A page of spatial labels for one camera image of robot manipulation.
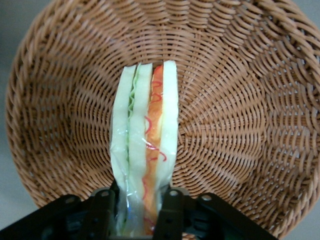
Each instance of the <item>plastic-wrapped sandwich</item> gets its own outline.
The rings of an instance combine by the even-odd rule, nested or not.
[[[124,67],[112,112],[111,164],[120,188],[117,235],[153,233],[161,189],[171,180],[178,144],[174,61]]]

